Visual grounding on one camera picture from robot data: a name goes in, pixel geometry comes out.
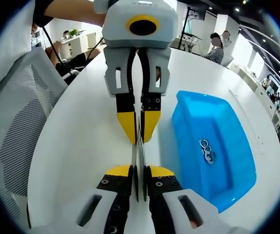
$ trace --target person's arm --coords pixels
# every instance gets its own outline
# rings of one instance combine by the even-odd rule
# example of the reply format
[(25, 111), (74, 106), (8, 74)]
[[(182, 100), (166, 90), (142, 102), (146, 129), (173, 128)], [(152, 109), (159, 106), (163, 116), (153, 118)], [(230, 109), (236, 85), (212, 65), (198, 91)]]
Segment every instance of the person's arm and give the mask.
[(105, 14), (95, 13), (93, 2), (88, 0), (54, 0), (44, 15), (64, 20), (74, 20), (103, 26)]
[(207, 55), (203, 55), (203, 58), (209, 59), (209, 60), (213, 60), (213, 58), (216, 58), (219, 55), (218, 50), (212, 50), (211, 52), (209, 52)]

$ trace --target gray chair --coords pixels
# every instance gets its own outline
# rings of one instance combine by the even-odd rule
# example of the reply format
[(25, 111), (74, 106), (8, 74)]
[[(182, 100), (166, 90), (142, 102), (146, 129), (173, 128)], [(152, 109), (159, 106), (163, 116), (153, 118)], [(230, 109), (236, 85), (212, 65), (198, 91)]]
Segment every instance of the gray chair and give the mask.
[(223, 56), (223, 59), (221, 61), (221, 66), (227, 67), (232, 61), (233, 61), (232, 56), (225, 55)]
[(66, 88), (41, 48), (18, 59), (0, 82), (0, 198), (23, 229), (29, 227), (27, 183), (34, 149)]

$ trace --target person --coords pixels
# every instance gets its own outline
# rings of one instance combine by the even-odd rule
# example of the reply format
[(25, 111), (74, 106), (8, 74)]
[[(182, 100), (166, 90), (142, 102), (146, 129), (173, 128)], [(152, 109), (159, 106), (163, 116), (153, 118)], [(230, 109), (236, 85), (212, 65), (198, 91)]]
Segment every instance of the person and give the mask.
[(96, 14), (87, 0), (20, 1), (17, 12), (0, 31), (0, 82), (14, 62), (31, 51), (31, 25), (44, 27), (53, 18), (86, 22), (102, 27), (105, 14)]
[(63, 39), (69, 39), (70, 38), (70, 32), (68, 30), (66, 30), (64, 33), (63, 33)]
[(212, 50), (202, 56), (203, 58), (209, 59), (215, 63), (221, 64), (223, 59), (223, 44), (218, 33), (212, 33), (210, 35), (211, 43), (214, 46)]
[(223, 48), (227, 48), (232, 43), (232, 41), (230, 40), (230, 36), (231, 34), (227, 30), (225, 30), (220, 36)]
[[(38, 26), (35, 23), (33, 23), (32, 24), (32, 33), (35, 33), (37, 28), (38, 28)], [(61, 47), (62, 47), (62, 43), (60, 41), (56, 41), (53, 43), (53, 46), (54, 46), (56, 52), (59, 54)], [(90, 63), (92, 61), (92, 59), (94, 59), (98, 54), (100, 54), (100, 50), (96, 48), (91, 53), (90, 53), (90, 50), (88, 50), (85, 53), (75, 56), (68, 62), (65, 62), (64, 64), (60, 64), (60, 61), (51, 46), (45, 48), (45, 52), (46, 52), (47, 56), (49, 57), (52, 65), (56, 68), (57, 72), (62, 77), (64, 75), (66, 75), (70, 70), (73, 70), (73, 69), (76, 69), (79, 67), (81, 67), (81, 68), (77, 69), (77, 70), (82, 70), (82, 67), (85, 67), (88, 63)], [(65, 82), (67, 84), (70, 84), (70, 82), (72, 80), (73, 79), (71, 79), (71, 80), (67, 79), (67, 80), (65, 80)]]
[(274, 92), (273, 95), (270, 96), (270, 99), (273, 103), (275, 103), (280, 98), (280, 95), (278, 92)]
[(267, 90), (268, 87), (270, 86), (270, 83), (271, 83), (271, 79), (270, 79), (270, 74), (269, 74), (269, 75), (267, 75), (267, 77), (265, 79), (262, 80), (261, 85), (265, 90)]

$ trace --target yellow ring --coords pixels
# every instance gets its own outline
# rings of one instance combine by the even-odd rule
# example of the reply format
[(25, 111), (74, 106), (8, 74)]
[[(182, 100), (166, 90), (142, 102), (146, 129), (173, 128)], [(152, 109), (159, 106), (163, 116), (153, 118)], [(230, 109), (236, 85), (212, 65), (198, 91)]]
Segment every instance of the yellow ring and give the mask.
[(154, 23), (155, 26), (156, 26), (155, 32), (156, 32), (156, 31), (159, 29), (159, 27), (160, 27), (160, 22), (159, 22), (155, 17), (150, 16), (150, 15), (137, 15), (137, 16), (131, 17), (131, 18), (127, 21), (127, 23), (126, 23), (126, 28), (127, 28), (127, 30), (130, 32), (130, 29), (129, 29), (129, 28), (130, 28), (130, 25), (131, 25), (132, 23), (136, 22), (136, 21), (139, 21), (139, 20), (147, 20), (147, 21), (150, 21), (150, 22)]

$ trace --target white table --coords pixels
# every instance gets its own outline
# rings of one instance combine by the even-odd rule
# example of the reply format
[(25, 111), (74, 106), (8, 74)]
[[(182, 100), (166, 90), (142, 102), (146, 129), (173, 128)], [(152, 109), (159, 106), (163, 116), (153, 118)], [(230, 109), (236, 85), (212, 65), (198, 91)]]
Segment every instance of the white table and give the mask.
[[(230, 225), (255, 229), (280, 198), (280, 144), (267, 111), (237, 74), (209, 60), (173, 49), (169, 70), (171, 78), (167, 95), (162, 97), (161, 118), (152, 139), (145, 144), (148, 164), (168, 167), (180, 179), (171, 125), (179, 90), (227, 100), (248, 137), (257, 181), (220, 216)], [(87, 187), (96, 187), (107, 169), (131, 163), (132, 146), (117, 120), (116, 102), (109, 96), (103, 77), (105, 71), (101, 53), (66, 89), (41, 132), (28, 183), (32, 226), (53, 220), (66, 202)], [(142, 79), (138, 57), (132, 75), (139, 110)], [(153, 230), (148, 203), (131, 199), (125, 233), (150, 234)]]

